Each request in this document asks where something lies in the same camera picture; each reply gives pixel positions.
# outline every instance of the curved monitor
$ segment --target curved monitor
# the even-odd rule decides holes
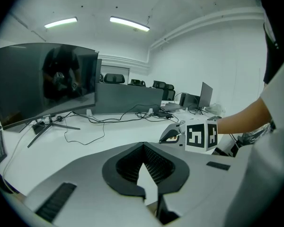
[[[98,52],[67,44],[0,48],[3,129],[95,105]]]

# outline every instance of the black opening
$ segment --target black opening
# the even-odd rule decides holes
[[[145,199],[145,190],[137,186],[142,163],[158,186],[157,218],[162,224],[177,219],[177,214],[168,211],[163,195],[178,192],[186,182],[189,167],[183,160],[147,142],[140,142],[107,160],[102,168],[102,176],[119,194]]]

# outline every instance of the ceiling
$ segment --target ceiling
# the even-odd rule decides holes
[[[18,0],[12,12],[50,42],[101,41],[150,46],[193,19],[239,7],[260,6],[258,0]],[[114,24],[111,16],[148,25],[149,32]],[[51,22],[77,17],[78,22],[45,29]]]

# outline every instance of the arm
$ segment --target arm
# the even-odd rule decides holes
[[[53,83],[53,78],[50,75],[46,74],[45,72],[43,72],[43,78],[44,80]]]
[[[243,111],[217,120],[219,134],[245,133],[270,122],[271,116],[263,100],[258,98]]]

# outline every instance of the black cable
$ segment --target black cable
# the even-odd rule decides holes
[[[79,141],[76,141],[76,140],[68,141],[68,140],[66,139],[66,135],[65,135],[65,134],[68,132],[67,128],[66,128],[66,132],[64,132],[64,138],[65,138],[66,142],[68,142],[68,143],[77,142],[77,143],[79,143],[79,144],[81,144],[81,145],[83,145],[83,146],[86,146],[86,145],[91,144],[91,143],[95,142],[96,140],[99,140],[99,139],[101,139],[101,138],[103,138],[103,137],[105,136],[105,131],[104,131],[105,122],[102,123],[102,124],[103,124],[103,128],[102,128],[103,136],[101,136],[101,137],[99,137],[99,138],[97,138],[97,139],[95,139],[95,140],[92,140],[92,141],[89,142],[89,143],[83,144],[83,143],[81,143],[81,142],[79,142]]]
[[[123,116],[125,114],[127,114],[129,111],[131,111],[132,109],[134,109],[136,106],[144,106],[144,107],[150,107],[150,106],[158,106],[160,108],[160,106],[158,104],[152,104],[152,105],[142,105],[142,104],[137,104],[135,105],[134,107],[130,108],[129,110],[127,110],[125,113],[123,113],[120,117],[120,119],[104,119],[104,120],[98,120],[96,119],[94,116],[91,116],[93,117],[94,119],[91,119],[90,117],[87,117],[87,116],[84,116],[84,115],[80,115],[80,114],[77,114],[75,112],[73,112],[74,114],[80,116],[80,117],[83,117],[83,118],[87,118],[89,121],[90,120],[94,120],[96,122],[91,122],[91,123],[103,123],[105,121],[105,123],[117,123],[117,122],[129,122],[129,121],[136,121],[136,120],[141,120],[141,118],[139,119],[131,119],[131,120],[124,120],[124,121],[121,121],[121,119],[123,118]]]
[[[68,117],[68,115],[70,115],[71,113],[73,113],[73,111],[69,112],[66,116],[62,116],[62,120],[65,119],[66,117]]]
[[[156,119],[162,119],[162,118],[159,118],[159,117],[155,117],[153,114],[148,115],[147,117],[146,117],[146,115],[147,115],[146,113],[144,114],[144,116],[142,116],[142,113],[135,113],[135,115],[136,115],[138,118],[146,119],[146,120],[149,121],[149,122],[161,122],[161,121],[166,121],[166,120],[170,120],[170,121],[175,122],[175,123],[178,123],[178,122],[179,122],[179,119],[178,119],[175,115],[173,115],[173,117],[175,117],[175,118],[177,119],[177,122],[176,122],[176,121],[173,121],[171,118],[170,118],[170,119],[166,118],[166,119],[163,119],[163,120],[156,120],[156,121],[148,120],[150,117],[153,117],[153,118],[156,118]]]
[[[148,23],[150,22],[150,18],[151,18],[151,16],[149,15],[149,16],[148,16],[148,19],[147,19],[147,24],[146,24],[146,26],[147,26]]]
[[[233,136],[233,134],[230,134],[233,138],[234,138],[234,140],[237,142],[237,140],[236,140],[236,138]]]
[[[189,107],[190,107],[190,106],[188,106],[187,109],[188,109],[188,111],[189,111],[191,114],[193,114],[193,115],[199,114],[198,111],[197,111],[197,109],[195,109],[195,112],[194,112],[194,113],[191,112],[191,111],[189,110]]]
[[[176,96],[178,96],[179,94],[182,94],[182,93],[178,93],[177,95],[175,95],[175,97],[174,97],[174,103],[176,104]]]

